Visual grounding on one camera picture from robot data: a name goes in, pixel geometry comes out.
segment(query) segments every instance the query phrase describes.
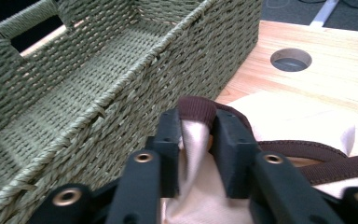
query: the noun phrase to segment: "woven rope texture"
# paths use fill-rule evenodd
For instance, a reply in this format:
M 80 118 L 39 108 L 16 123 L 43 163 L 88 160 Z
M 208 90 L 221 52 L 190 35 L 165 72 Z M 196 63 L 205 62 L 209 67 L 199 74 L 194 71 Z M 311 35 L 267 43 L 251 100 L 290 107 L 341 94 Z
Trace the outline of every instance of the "woven rope texture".
M 0 223 L 25 223 L 51 188 L 117 178 L 180 96 L 214 99 L 254 47 L 260 8 L 43 0 L 1 22 Z M 65 33 L 21 57 L 7 38 L 34 23 L 13 24 L 52 12 Z

